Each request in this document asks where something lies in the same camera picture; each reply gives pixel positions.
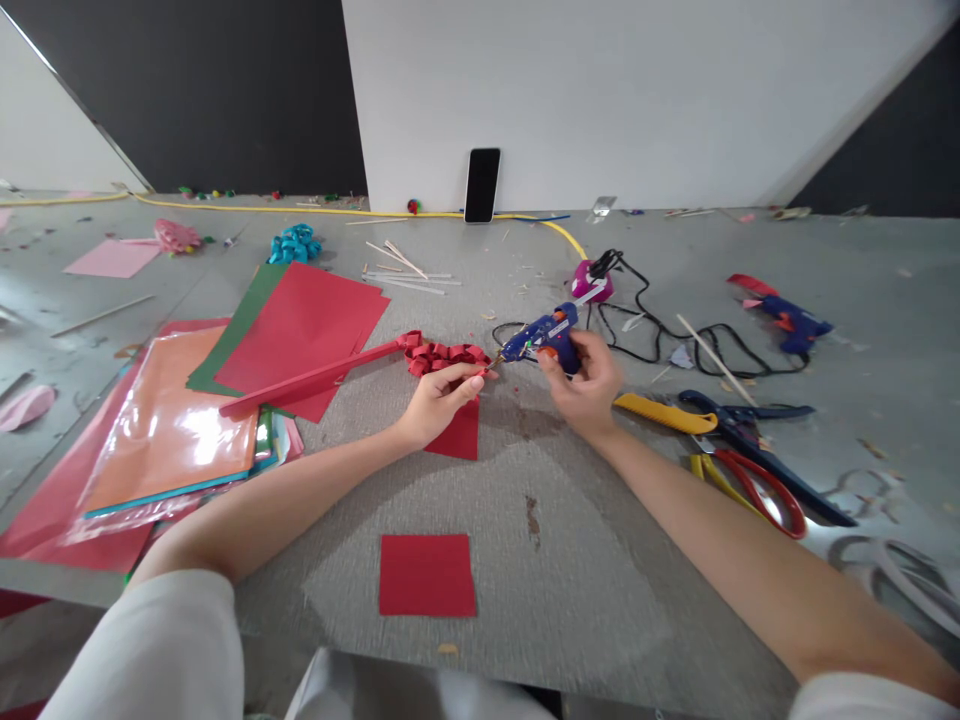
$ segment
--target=white panel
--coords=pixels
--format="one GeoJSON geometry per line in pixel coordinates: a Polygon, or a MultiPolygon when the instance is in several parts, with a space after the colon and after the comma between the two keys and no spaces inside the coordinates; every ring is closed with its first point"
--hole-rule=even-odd
{"type": "Polygon", "coordinates": [[[0,178],[24,190],[146,189],[2,12],[0,178]]]}
{"type": "Polygon", "coordinates": [[[948,0],[343,0],[369,193],[498,210],[796,191],[949,25],[948,0]]]}

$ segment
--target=person's left hand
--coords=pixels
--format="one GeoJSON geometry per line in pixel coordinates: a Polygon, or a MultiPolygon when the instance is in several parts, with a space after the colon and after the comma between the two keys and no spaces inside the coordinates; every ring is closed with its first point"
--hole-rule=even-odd
{"type": "MultiPolygon", "coordinates": [[[[483,389],[484,378],[476,377],[482,371],[482,365],[459,363],[427,373],[394,427],[411,445],[425,448],[447,429],[457,410],[483,389]]],[[[499,376],[490,371],[486,377],[499,376]]]]}

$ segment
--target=metal table surface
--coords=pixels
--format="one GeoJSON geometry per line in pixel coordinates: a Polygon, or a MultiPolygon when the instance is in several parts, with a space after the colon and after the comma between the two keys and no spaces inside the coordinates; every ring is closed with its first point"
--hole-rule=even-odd
{"type": "MultiPolygon", "coordinates": [[[[258,198],[234,202],[264,204],[258,198]]],[[[645,305],[671,327],[679,329],[678,312],[696,327],[728,322],[771,364],[786,367],[769,321],[744,312],[724,282],[733,272],[769,282],[834,323],[839,341],[819,343],[808,371],[761,379],[750,388],[761,404],[818,409],[801,420],[767,422],[765,435],[815,488],[830,489],[855,468],[893,469],[907,478],[909,501],[897,508],[896,524],[881,514],[853,530],[812,526],[804,543],[837,562],[838,548],[849,561],[862,552],[864,537],[889,537],[942,567],[960,565],[960,481],[950,472],[952,421],[960,405],[954,371],[960,337],[952,317],[960,297],[953,281],[960,223],[809,218],[740,224],[721,213],[674,220],[613,213],[592,225],[584,218],[575,213],[562,224],[591,256],[609,247],[624,250],[652,282],[645,305]],[[874,458],[858,438],[887,459],[874,458]]],[[[347,220],[297,214],[295,208],[289,214],[211,213],[133,200],[18,209],[0,236],[0,248],[10,248],[0,254],[0,311],[8,319],[0,335],[0,385],[32,369],[37,381],[57,386],[59,399],[31,427],[0,435],[0,527],[97,407],[125,362],[114,353],[147,340],[170,319],[229,315],[269,238],[296,222],[310,223],[322,238],[319,264],[346,277],[359,278],[365,262],[383,259],[364,240],[389,238],[428,271],[463,282],[444,287],[445,296],[385,287],[393,301],[368,347],[421,328],[431,339],[473,341],[491,352],[494,325],[530,319],[567,296],[564,282],[575,256],[548,228],[442,219],[345,226],[347,220]],[[76,222],[84,216],[93,220],[76,222]],[[190,223],[202,235],[241,233],[240,242],[230,249],[209,246],[197,257],[160,257],[131,280],[61,273],[105,232],[148,236],[158,217],[190,223]],[[44,228],[56,232],[44,234],[44,228]],[[47,337],[146,294],[156,298],[60,340],[47,337]],[[481,317],[491,313],[496,321],[481,317]]],[[[619,274],[614,282],[615,300],[631,304],[639,283],[619,274]]],[[[622,344],[649,354],[652,324],[622,333],[624,319],[612,318],[622,344]]],[[[664,342],[661,362],[676,344],[664,342]]],[[[663,365],[619,357],[625,390],[693,388],[741,404],[717,379],[694,371],[672,369],[651,387],[663,365]]],[[[745,367],[733,350],[727,359],[745,367]]],[[[385,427],[400,415],[414,383],[398,358],[352,372],[319,424],[298,421],[307,451],[385,427]]],[[[795,691],[786,670],[616,475],[565,427],[539,370],[505,367],[502,379],[484,390],[481,408],[478,462],[418,453],[369,478],[238,588],[241,628],[665,711],[785,715],[795,691]],[[380,536],[442,533],[470,535],[478,616],[380,617],[380,536]],[[459,655],[440,655],[440,643],[455,644],[459,655]]],[[[672,431],[632,416],[618,421],[669,457],[682,460],[691,452],[672,431]]],[[[861,504],[852,492],[834,499],[850,510],[861,504]]],[[[105,606],[121,582],[106,573],[0,560],[0,587],[105,606]]],[[[911,615],[909,606],[898,609],[948,657],[960,658],[954,641],[911,615]]]]}

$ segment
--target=black phone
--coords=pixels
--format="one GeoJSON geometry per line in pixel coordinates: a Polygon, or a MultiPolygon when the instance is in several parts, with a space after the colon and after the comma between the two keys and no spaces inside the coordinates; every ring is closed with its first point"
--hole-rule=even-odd
{"type": "Polygon", "coordinates": [[[499,174],[500,148],[474,148],[470,151],[464,221],[487,223],[493,220],[493,205],[497,199],[499,174]]]}

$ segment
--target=power cord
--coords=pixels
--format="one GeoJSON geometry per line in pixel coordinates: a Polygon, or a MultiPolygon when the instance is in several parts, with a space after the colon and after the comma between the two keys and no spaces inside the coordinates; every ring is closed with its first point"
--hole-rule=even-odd
{"type": "MultiPolygon", "coordinates": [[[[623,272],[624,268],[629,272],[631,272],[635,277],[637,277],[637,279],[640,280],[640,282],[643,283],[643,287],[637,291],[637,294],[634,295],[634,298],[633,298],[634,304],[637,306],[637,309],[634,310],[633,308],[624,307],[622,305],[616,305],[614,303],[608,303],[608,302],[588,303],[587,319],[584,327],[586,327],[587,330],[590,329],[590,321],[593,316],[593,305],[596,304],[597,314],[600,316],[600,319],[603,321],[603,325],[606,327],[607,332],[609,333],[610,338],[612,340],[611,342],[607,343],[607,346],[611,350],[616,350],[625,355],[629,355],[635,360],[639,360],[640,362],[654,365],[659,363],[662,357],[662,350],[661,350],[660,343],[664,335],[671,337],[674,340],[689,340],[693,337],[693,335],[672,331],[670,328],[668,328],[664,324],[662,320],[660,320],[660,318],[658,318],[656,315],[651,313],[649,310],[647,310],[643,306],[643,304],[640,302],[640,296],[650,289],[650,281],[647,280],[647,278],[644,277],[642,273],[640,273],[638,270],[633,268],[630,265],[630,263],[628,263],[626,260],[623,259],[623,251],[607,250],[605,253],[603,253],[603,255],[600,256],[600,258],[596,262],[594,262],[590,266],[589,274],[591,277],[601,278],[606,276],[607,273],[612,272],[614,270],[623,272]],[[654,325],[656,325],[657,333],[653,339],[653,349],[654,349],[653,357],[644,357],[643,355],[640,355],[639,353],[636,353],[633,350],[629,350],[628,348],[625,348],[622,345],[620,345],[617,338],[617,333],[614,331],[613,327],[610,325],[610,321],[607,319],[605,309],[616,310],[626,315],[633,315],[633,316],[642,315],[645,319],[649,319],[654,325]]],[[[505,328],[522,327],[524,324],[525,323],[522,323],[522,322],[508,322],[508,323],[503,323],[502,325],[498,325],[493,329],[493,332],[492,332],[494,342],[496,342],[497,345],[499,345],[500,347],[503,347],[503,342],[500,341],[498,333],[505,328]]],[[[778,370],[771,367],[763,358],[761,358],[753,350],[751,350],[750,346],[747,345],[746,342],[744,342],[743,338],[740,337],[739,333],[737,333],[736,330],[734,330],[732,327],[730,327],[726,323],[714,323],[713,325],[707,325],[706,327],[699,328],[697,330],[697,334],[700,335],[700,337],[702,337],[706,342],[710,343],[710,346],[713,349],[713,351],[717,354],[717,357],[719,357],[720,360],[725,365],[727,365],[728,368],[730,366],[727,363],[727,361],[724,360],[723,353],[720,349],[721,333],[729,336],[729,338],[733,340],[734,344],[741,350],[741,352],[743,352],[744,355],[746,355],[753,362],[755,362],[757,366],[760,368],[759,370],[733,370],[731,368],[730,371],[736,377],[742,380],[751,380],[753,378],[768,377],[770,375],[790,375],[793,373],[801,372],[810,364],[810,356],[804,354],[799,356],[800,357],[799,366],[791,367],[789,369],[784,369],[784,370],[778,370]]],[[[709,375],[711,377],[723,377],[723,373],[720,372],[719,370],[712,370],[704,366],[703,360],[701,358],[700,343],[696,343],[694,345],[693,361],[694,361],[694,364],[696,365],[697,370],[702,372],[704,375],[709,375]]]]}

